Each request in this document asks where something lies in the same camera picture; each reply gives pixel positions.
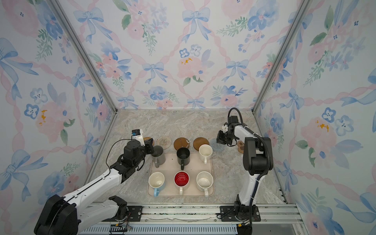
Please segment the woven rattan coaster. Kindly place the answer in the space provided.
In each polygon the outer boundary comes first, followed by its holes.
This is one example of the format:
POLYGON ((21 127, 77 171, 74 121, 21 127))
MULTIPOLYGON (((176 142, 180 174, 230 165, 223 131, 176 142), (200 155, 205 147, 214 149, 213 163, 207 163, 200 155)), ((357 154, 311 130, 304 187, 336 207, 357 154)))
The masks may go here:
POLYGON ((148 142, 154 146, 154 140, 151 137, 144 137, 144 142, 145 143, 148 142))

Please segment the brown paw shaped coaster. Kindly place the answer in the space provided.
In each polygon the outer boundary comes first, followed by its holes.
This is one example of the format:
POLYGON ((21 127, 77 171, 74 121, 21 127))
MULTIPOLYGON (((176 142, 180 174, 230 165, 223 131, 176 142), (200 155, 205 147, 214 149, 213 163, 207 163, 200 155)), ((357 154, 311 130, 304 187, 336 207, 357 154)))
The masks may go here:
POLYGON ((244 142, 238 141, 237 146, 238 146, 238 152, 244 153, 244 142))

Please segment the plain brown wooden coaster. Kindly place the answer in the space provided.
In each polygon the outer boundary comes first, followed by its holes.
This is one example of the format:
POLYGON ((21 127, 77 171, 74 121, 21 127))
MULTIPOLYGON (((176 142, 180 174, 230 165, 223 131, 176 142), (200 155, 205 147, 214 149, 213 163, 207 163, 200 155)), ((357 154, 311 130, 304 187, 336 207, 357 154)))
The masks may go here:
POLYGON ((199 151, 202 145, 209 145, 209 141, 206 138, 198 137, 193 141, 193 147, 195 150, 199 151))

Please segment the colourful stitched white coaster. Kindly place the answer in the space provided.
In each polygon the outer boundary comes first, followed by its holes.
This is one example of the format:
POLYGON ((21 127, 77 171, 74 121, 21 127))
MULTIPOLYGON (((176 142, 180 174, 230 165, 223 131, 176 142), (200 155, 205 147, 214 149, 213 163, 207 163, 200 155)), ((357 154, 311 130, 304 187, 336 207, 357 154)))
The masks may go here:
POLYGON ((168 136, 162 136, 157 140, 157 144, 163 149, 168 149, 171 146, 171 138, 168 136))

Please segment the scratched brown wooden coaster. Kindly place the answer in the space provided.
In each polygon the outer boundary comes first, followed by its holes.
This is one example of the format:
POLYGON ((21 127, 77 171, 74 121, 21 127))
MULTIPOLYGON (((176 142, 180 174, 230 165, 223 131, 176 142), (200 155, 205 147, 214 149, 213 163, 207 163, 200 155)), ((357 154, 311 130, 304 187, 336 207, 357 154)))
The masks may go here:
POLYGON ((190 141, 187 138, 180 137, 174 141, 173 145, 174 145, 175 150, 179 150, 181 148, 189 148, 190 141))

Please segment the blue grey woven coaster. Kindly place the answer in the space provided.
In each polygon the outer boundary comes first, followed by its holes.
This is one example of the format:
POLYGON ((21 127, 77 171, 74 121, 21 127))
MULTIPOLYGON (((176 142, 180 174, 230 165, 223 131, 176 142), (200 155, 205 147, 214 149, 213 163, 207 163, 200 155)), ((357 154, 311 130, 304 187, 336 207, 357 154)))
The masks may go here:
POLYGON ((224 145, 217 143, 216 138, 211 139, 209 144, 215 152, 222 152, 225 149, 224 145))

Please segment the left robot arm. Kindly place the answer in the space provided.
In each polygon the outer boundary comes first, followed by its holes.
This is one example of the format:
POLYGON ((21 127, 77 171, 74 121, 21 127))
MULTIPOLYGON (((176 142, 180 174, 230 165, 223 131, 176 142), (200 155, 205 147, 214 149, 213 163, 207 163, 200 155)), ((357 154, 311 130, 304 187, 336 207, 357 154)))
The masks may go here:
POLYGON ((77 235, 107 219, 125 221, 130 212, 127 202, 112 196, 103 203, 91 204, 110 189, 124 183, 145 164, 154 153, 153 139, 136 137, 126 144, 117 161, 101 176, 64 196, 49 198, 34 228, 36 235, 77 235))

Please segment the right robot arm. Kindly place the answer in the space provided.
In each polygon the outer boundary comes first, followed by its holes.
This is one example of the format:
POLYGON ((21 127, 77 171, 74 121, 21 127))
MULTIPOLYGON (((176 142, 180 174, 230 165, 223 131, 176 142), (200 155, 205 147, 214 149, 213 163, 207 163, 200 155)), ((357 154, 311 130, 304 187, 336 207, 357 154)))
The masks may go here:
POLYGON ((271 140, 251 130, 242 117, 228 116, 218 132, 216 142, 233 147, 243 142, 243 167, 247 172, 240 193, 234 202, 234 212, 240 220, 252 223, 256 212, 254 199, 264 176, 273 168, 271 140))

